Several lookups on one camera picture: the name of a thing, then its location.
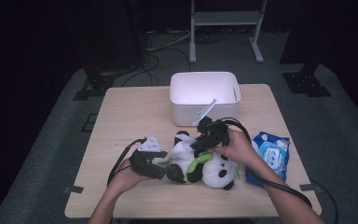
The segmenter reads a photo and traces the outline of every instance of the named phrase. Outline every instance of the table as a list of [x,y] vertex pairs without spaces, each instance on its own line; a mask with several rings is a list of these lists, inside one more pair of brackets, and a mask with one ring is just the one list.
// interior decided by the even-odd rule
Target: table
[[[172,121],[169,87],[111,88],[106,92],[65,214],[90,217],[106,189],[106,180],[123,149],[133,140],[155,135],[163,150],[173,147],[178,131],[197,137],[196,127],[178,127]],[[237,119],[251,137],[264,131],[290,137],[280,109],[268,85],[240,85],[241,101]],[[293,189],[310,183],[296,145],[291,138],[287,183]],[[269,196],[259,187],[235,179],[233,189],[209,189],[201,181],[181,185],[170,181],[150,180],[125,192],[117,201],[115,218],[201,218],[201,217],[277,217]],[[303,191],[313,209],[322,208],[313,190]]]
[[196,12],[195,0],[191,0],[191,20],[190,20],[190,50],[189,60],[196,62],[196,26],[206,25],[255,25],[255,34],[249,38],[255,59],[258,63],[264,62],[260,49],[257,45],[258,35],[260,34],[261,23],[264,19],[268,0],[261,1],[260,10],[257,11],[208,11]]

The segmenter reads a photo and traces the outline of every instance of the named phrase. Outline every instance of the human arm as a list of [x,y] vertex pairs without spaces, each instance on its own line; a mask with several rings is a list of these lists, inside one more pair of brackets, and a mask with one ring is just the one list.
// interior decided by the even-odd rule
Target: human arm
[[125,191],[133,189],[140,182],[150,179],[149,177],[133,172],[133,170],[129,168],[130,165],[128,159],[120,164],[118,167],[119,172],[112,178],[103,197],[95,207],[89,219],[89,224],[109,223],[115,210],[118,197]]
[[[261,178],[287,186],[256,153],[243,133],[228,129],[228,135],[230,139],[229,145],[227,147],[215,147],[213,148],[214,152],[222,154],[236,163],[247,166]],[[297,196],[268,185],[265,185],[265,189],[283,223],[324,223]]]

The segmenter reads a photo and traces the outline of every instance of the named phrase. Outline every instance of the white metal stand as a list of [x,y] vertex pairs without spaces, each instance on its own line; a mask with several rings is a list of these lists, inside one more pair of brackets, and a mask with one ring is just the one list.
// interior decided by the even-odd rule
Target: white metal stand
[[191,0],[191,27],[190,27],[190,62],[196,62],[195,27],[207,25],[255,25],[255,35],[249,38],[255,59],[258,63],[264,62],[257,39],[263,22],[264,12],[268,0],[263,0],[258,11],[227,11],[227,12],[196,12],[195,0]]

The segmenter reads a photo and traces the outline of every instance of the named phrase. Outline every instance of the person's left hand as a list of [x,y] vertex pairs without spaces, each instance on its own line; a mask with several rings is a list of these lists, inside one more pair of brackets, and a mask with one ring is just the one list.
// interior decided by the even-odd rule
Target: person's left hand
[[151,179],[150,177],[144,175],[138,175],[130,167],[128,167],[130,165],[129,159],[125,159],[120,164],[117,170],[123,170],[117,172],[115,176],[113,176],[106,191],[114,190],[115,192],[123,193],[127,190],[133,189],[142,181]]

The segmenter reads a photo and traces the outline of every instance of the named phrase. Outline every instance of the gray carpet floor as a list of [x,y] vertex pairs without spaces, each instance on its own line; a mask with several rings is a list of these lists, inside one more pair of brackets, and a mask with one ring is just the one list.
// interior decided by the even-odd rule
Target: gray carpet floor
[[[260,34],[258,44],[265,59],[263,63],[255,61],[248,41],[251,35],[207,36],[219,41],[197,45],[197,62],[191,65],[185,58],[188,56],[187,43],[150,53],[153,56],[146,57],[145,68],[152,68],[158,62],[150,71],[152,76],[143,73],[126,81],[141,71],[138,70],[117,78],[114,86],[119,87],[123,83],[125,86],[168,86],[173,74],[188,72],[189,66],[193,72],[231,72],[240,84],[268,84],[309,177],[324,186],[317,188],[323,209],[322,218],[326,223],[334,223],[335,220],[335,207],[327,189],[337,202],[338,223],[358,223],[357,107],[342,89],[336,75],[322,64],[315,76],[330,91],[331,97],[292,94],[282,73],[299,71],[302,65],[279,64],[288,34]],[[179,36],[152,34],[148,44],[149,47],[161,46]],[[185,56],[171,49],[179,49]],[[102,96],[90,97],[86,101],[73,100],[86,78],[85,72],[80,69],[62,91],[0,207],[0,223],[87,223],[86,219],[70,219],[64,215],[69,198],[65,190],[75,182],[90,139],[90,133],[82,132],[83,125],[89,114],[98,113],[103,101]],[[253,219],[253,222],[281,223],[277,217]]]

